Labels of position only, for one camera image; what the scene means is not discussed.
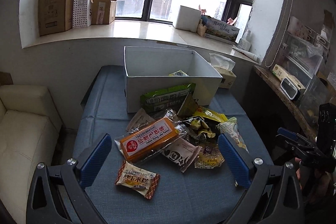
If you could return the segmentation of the person's hand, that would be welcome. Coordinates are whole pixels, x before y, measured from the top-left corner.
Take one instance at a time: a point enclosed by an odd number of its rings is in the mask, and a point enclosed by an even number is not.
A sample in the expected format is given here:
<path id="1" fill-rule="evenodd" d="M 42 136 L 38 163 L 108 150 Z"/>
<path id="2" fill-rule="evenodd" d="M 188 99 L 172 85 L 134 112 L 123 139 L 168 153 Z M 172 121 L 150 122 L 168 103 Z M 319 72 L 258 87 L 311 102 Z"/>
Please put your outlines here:
<path id="1" fill-rule="evenodd" d="M 305 171 L 303 169 L 302 160 L 295 157 L 294 161 L 298 165 L 298 169 L 296 170 L 296 175 L 297 175 L 297 179 L 298 179 L 298 182 L 299 182 L 299 187 L 302 190 L 302 188 L 306 184 Z"/>

